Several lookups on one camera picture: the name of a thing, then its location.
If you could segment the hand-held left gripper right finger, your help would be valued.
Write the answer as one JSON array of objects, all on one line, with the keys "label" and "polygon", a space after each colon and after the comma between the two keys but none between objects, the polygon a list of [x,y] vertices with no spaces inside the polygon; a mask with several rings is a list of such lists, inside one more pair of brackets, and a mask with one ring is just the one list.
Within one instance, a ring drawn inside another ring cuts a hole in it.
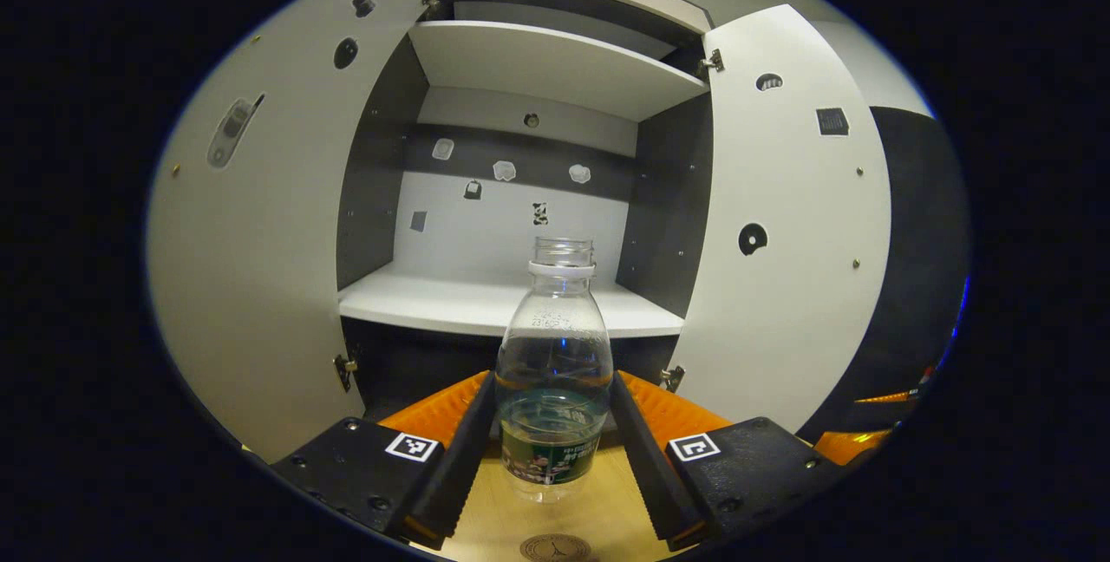
[{"label": "hand-held left gripper right finger", "polygon": [[655,535],[673,551],[749,535],[855,470],[768,417],[730,423],[623,371],[610,414]]}]

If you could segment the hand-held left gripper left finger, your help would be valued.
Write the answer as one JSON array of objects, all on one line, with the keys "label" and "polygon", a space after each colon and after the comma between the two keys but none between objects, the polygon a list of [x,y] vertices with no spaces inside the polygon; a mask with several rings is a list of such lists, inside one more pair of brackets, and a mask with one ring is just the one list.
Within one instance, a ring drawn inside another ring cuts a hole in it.
[{"label": "hand-held left gripper left finger", "polygon": [[490,441],[494,384],[485,369],[381,422],[345,417],[273,470],[381,536],[440,550],[460,524]]}]

